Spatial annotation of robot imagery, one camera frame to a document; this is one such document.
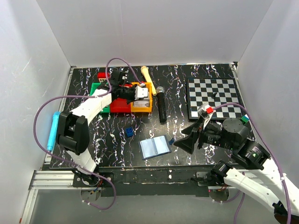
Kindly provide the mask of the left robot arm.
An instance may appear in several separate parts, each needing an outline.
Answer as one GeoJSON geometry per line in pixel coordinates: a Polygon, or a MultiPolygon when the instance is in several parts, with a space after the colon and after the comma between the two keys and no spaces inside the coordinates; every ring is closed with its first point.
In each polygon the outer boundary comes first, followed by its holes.
{"type": "Polygon", "coordinates": [[[128,103],[137,100],[137,85],[126,87],[127,74],[114,70],[110,78],[102,82],[93,94],[70,112],[61,112],[58,120],[56,143],[71,156],[79,172],[90,174],[96,168],[88,146],[91,121],[118,98],[128,103]]]}

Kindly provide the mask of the navy blue card holder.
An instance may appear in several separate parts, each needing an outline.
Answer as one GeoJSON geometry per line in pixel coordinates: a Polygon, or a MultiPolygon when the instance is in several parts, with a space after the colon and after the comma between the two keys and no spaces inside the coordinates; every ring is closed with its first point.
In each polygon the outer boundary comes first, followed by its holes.
{"type": "Polygon", "coordinates": [[[146,160],[171,153],[171,146],[173,143],[173,138],[168,140],[166,135],[161,135],[142,140],[138,142],[138,146],[140,148],[142,159],[146,160]]]}

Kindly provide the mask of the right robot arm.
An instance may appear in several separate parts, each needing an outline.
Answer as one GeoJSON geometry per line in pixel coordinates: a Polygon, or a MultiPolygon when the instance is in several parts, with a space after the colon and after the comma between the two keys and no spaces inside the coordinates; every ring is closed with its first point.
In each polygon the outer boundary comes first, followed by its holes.
{"type": "Polygon", "coordinates": [[[240,119],[228,118],[222,125],[218,125],[199,118],[183,130],[185,137],[173,144],[189,154],[204,144],[231,150],[232,159],[259,178],[262,184],[246,177],[224,161],[219,161],[198,181],[235,187],[272,211],[280,224],[297,224],[299,189],[288,178],[282,183],[278,166],[270,153],[249,139],[248,133],[249,129],[240,119]]]}

